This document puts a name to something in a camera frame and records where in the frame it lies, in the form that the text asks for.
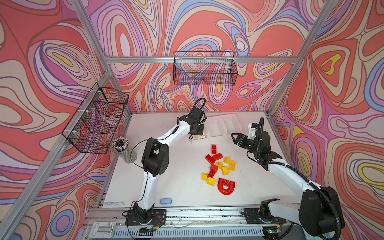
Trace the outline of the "white lego brick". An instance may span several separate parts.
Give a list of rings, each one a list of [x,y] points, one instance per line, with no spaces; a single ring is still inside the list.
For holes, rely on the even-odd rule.
[[[203,140],[203,141],[205,141],[206,139],[207,139],[207,138],[206,138],[205,135],[203,135],[203,136],[195,135],[195,136],[193,137],[193,140],[194,140],[194,141],[199,141],[199,140]]]

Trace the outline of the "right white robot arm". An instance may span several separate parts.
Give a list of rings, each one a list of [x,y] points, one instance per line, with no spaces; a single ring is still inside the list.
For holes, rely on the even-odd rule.
[[[323,187],[298,171],[272,150],[271,137],[264,130],[264,119],[249,125],[248,135],[232,133],[233,143],[252,154],[250,160],[282,180],[299,198],[299,203],[285,203],[273,198],[261,202],[260,221],[284,219],[301,226],[305,233],[322,240],[333,234],[332,240],[341,237],[345,220],[338,193],[332,187]]]

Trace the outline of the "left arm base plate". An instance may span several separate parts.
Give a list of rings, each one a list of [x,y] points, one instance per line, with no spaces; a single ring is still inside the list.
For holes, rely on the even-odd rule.
[[[162,226],[166,223],[167,210],[154,209],[149,211],[129,210],[126,226]]]

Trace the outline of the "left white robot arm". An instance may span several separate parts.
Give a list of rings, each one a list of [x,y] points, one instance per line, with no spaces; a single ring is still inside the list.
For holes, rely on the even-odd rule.
[[[149,138],[142,155],[144,183],[141,197],[133,204],[134,213],[141,219],[149,219],[155,206],[155,195],[160,176],[169,166],[170,147],[181,138],[189,135],[202,136],[207,116],[198,107],[194,107],[187,115],[177,118],[176,125],[158,138]]]

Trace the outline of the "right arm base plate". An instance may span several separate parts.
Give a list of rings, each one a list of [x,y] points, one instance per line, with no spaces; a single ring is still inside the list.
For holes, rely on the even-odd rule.
[[[248,225],[284,225],[287,223],[286,220],[282,218],[275,217],[263,217],[260,213],[259,208],[245,208],[240,211],[240,214],[245,217],[246,223]]]

